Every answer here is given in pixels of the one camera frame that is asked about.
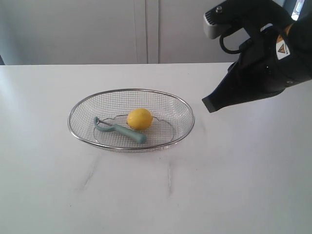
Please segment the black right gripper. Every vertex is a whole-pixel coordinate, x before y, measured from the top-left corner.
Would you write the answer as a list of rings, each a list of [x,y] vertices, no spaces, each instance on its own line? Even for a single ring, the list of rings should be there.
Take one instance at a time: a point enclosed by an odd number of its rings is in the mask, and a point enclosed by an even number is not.
[[[202,99],[210,113],[224,107],[277,96],[312,79],[312,16],[285,26],[272,24],[231,64],[215,90]]]

